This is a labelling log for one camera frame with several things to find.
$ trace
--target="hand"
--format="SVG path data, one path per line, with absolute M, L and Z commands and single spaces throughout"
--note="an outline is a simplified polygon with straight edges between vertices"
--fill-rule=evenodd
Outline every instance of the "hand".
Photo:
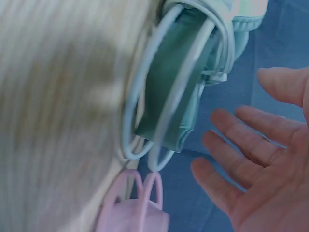
M 262 69 L 258 79 L 273 98 L 303 108 L 307 124 L 244 106 L 236 117 L 225 110 L 211 120 L 242 151 L 213 131 L 203 144 L 228 175 L 246 190 L 224 180 L 203 158 L 192 163 L 197 182 L 230 218 L 237 232 L 309 231 L 309 68 Z

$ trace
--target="hair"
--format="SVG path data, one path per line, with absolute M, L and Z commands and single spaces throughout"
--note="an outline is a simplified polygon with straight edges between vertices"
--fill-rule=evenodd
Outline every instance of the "hair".
M 161 0 L 3 0 L 0 231 L 86 232 Z

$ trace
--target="mint green fabric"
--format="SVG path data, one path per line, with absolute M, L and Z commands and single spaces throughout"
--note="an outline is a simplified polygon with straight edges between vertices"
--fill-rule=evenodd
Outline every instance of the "mint green fabric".
M 178 71 L 188 54 L 191 45 L 206 20 L 206 16 L 197 9 L 185 9 L 170 28 L 150 67 L 146 80 L 145 112 L 135 134 L 152 140 L 160 114 Z M 203 70 L 215 68 L 216 49 L 219 36 L 213 35 L 208 40 L 189 80 L 179 107 L 174 114 L 163 146 L 180 152 L 183 143 L 193 130 L 199 107 L 198 83 L 207 83 Z M 248 40 L 247 33 L 236 33 L 236 55 L 243 52 Z
M 222 0 L 222 2 L 228 7 L 228 9 L 231 11 L 233 8 L 233 4 L 235 0 Z

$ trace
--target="fingers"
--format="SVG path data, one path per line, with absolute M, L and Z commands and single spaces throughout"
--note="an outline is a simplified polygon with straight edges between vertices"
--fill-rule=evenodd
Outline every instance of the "fingers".
M 224 180 L 204 158 L 197 158 L 191 164 L 192 173 L 209 198 L 227 215 L 231 215 L 238 198 L 243 193 Z
M 211 121 L 247 158 L 263 167 L 269 166 L 274 154 L 283 150 L 240 123 L 226 110 L 214 111 Z
M 303 142 L 308 128 L 305 123 L 286 119 L 248 106 L 240 107 L 235 115 L 251 128 L 283 146 Z
M 205 133 L 202 142 L 227 174 L 245 189 L 252 186 L 263 170 L 260 165 L 241 156 L 213 131 Z
M 257 76 L 263 89 L 273 98 L 302 107 L 309 122 L 309 68 L 260 69 Z

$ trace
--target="light blue plastic loop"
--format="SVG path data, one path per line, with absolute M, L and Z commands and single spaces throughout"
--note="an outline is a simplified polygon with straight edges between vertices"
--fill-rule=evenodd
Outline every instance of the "light blue plastic loop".
M 227 6 L 217 0 L 167 0 L 163 11 L 168 11 L 173 5 L 183 3 L 194 7 L 203 12 L 211 19 L 218 31 L 216 37 L 221 37 L 220 44 L 222 45 L 221 52 L 218 53 L 219 61 L 215 67 L 212 76 L 217 76 L 220 73 L 229 73 L 235 61 L 235 39 L 234 28 L 230 18 L 230 12 Z
M 137 74 L 132 81 L 130 94 L 125 102 L 123 117 L 122 117 L 122 135 L 121 135 L 121 148 L 126 159 L 137 160 L 144 156 L 154 144 L 148 141 L 143 149 L 138 153 L 132 153 L 131 150 L 131 135 L 132 135 L 132 120 L 135 112 L 135 107 L 139 100 L 139 95 L 142 90 L 143 83 L 147 77 L 150 65 L 154 59 L 164 36 L 167 34 L 169 28 L 179 16 L 183 6 L 176 5 L 169 12 L 166 13 L 162 21 L 159 23 L 156 32 L 148 42 L 143 57 L 140 59 L 140 65 Z
M 222 56 L 226 58 L 224 72 L 230 72 L 235 60 L 235 41 L 231 20 L 225 21 L 225 19 L 220 15 L 222 12 L 217 12 L 216 9 L 208 6 L 205 2 L 200 0 L 167 0 L 166 4 L 169 4 L 169 6 L 165 5 L 164 9 L 168 10 L 170 6 L 173 6 L 177 3 L 183 3 L 195 7 L 201 12 L 205 13 L 208 18 L 202 25 L 195 41 L 193 42 L 193 45 L 191 46 L 189 53 L 183 62 L 181 69 L 178 72 L 178 75 L 164 105 L 163 111 L 159 117 L 159 122 L 154 133 L 154 145 L 152 146 L 148 156 L 148 167 L 153 172 L 158 172 L 164 168 L 164 166 L 172 157 L 172 155 L 166 154 L 161 161 L 161 164 L 158 164 L 162 141 L 168 128 L 169 122 L 180 103 L 192 70 L 215 26 L 221 33 L 223 40 Z

